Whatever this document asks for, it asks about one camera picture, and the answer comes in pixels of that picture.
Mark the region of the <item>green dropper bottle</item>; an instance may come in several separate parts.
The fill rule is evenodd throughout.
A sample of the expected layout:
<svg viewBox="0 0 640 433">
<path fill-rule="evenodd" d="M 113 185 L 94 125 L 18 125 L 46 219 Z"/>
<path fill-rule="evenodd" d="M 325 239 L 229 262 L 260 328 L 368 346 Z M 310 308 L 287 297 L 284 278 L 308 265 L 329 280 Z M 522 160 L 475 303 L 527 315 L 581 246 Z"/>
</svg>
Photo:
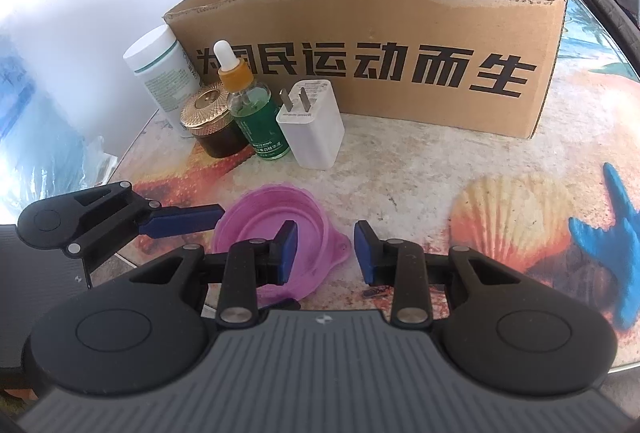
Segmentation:
<svg viewBox="0 0 640 433">
<path fill-rule="evenodd" d="M 214 44 L 214 53 L 219 63 L 218 76 L 228 92 L 228 110 L 248 144 L 264 160 L 285 156 L 290 146 L 277 123 L 279 108 L 271 90 L 255 78 L 247 62 L 235 55 L 226 40 Z"/>
</svg>

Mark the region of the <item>brown cardboard box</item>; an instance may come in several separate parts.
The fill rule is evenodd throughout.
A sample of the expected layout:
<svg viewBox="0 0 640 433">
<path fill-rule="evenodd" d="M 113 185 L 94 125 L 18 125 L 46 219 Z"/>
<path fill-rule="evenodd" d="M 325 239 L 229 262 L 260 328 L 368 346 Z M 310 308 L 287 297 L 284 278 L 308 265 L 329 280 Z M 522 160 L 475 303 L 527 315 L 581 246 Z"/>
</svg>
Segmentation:
<svg viewBox="0 0 640 433">
<path fill-rule="evenodd" d="M 333 84 L 345 114 L 529 138 L 567 0 L 183 0 L 165 15 L 201 77 L 228 41 L 280 91 Z"/>
</svg>

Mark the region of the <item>white pill bottle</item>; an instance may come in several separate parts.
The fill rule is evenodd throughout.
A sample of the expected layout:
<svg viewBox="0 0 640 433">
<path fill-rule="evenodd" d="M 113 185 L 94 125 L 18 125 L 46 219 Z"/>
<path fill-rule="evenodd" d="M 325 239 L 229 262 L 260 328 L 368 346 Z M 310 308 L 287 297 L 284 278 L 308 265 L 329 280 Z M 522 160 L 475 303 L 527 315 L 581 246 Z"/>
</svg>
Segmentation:
<svg viewBox="0 0 640 433">
<path fill-rule="evenodd" d="M 122 59 L 165 114 L 176 114 L 198 92 L 201 79 L 181 43 L 166 24 L 140 37 Z"/>
</svg>

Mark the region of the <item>gold lid brown jar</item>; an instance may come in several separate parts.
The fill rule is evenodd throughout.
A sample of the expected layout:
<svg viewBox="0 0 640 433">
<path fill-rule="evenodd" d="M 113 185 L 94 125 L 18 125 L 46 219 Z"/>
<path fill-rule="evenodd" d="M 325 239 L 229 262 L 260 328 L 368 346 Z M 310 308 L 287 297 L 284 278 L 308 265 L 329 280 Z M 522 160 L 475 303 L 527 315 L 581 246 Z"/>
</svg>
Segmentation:
<svg viewBox="0 0 640 433">
<path fill-rule="evenodd" d="M 180 122 L 214 158 L 242 152 L 248 141 L 228 108 L 228 92 L 221 82 L 204 86 L 181 110 Z"/>
</svg>

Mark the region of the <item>white power adapter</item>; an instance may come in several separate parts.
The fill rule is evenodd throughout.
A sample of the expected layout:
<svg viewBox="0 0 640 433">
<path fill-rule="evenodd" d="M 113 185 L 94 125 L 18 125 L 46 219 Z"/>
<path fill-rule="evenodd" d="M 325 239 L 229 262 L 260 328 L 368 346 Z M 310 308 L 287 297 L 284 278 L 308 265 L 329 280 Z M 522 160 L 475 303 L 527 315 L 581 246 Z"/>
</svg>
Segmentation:
<svg viewBox="0 0 640 433">
<path fill-rule="evenodd" d="M 299 167 L 328 170 L 340 151 L 345 128 L 328 79 L 305 79 L 280 89 L 277 123 Z"/>
</svg>

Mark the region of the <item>clear plastic bag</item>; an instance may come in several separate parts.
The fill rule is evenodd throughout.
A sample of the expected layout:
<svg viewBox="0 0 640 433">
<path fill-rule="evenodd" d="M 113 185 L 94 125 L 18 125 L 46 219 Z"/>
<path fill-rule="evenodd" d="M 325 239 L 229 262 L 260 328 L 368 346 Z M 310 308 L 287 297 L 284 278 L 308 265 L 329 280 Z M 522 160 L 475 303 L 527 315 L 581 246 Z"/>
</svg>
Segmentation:
<svg viewBox="0 0 640 433">
<path fill-rule="evenodd" d="M 11 40 L 1 38 L 1 222 L 32 202 L 106 183 L 118 159 L 88 142 L 39 89 Z"/>
</svg>

